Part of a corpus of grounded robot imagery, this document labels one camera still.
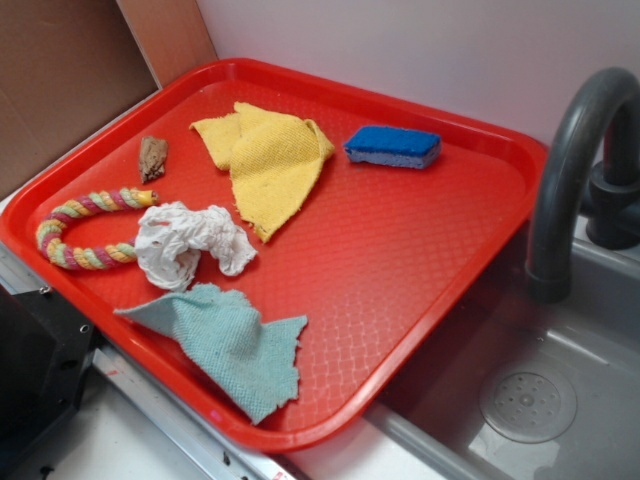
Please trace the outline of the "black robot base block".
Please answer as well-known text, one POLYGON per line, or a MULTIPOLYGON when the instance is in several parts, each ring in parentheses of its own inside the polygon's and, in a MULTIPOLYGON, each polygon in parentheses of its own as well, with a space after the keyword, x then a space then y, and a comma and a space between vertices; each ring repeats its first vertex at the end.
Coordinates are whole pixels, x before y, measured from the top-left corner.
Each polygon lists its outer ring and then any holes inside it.
POLYGON ((1 477, 79 410, 99 332, 57 292, 1 290, 1 477))

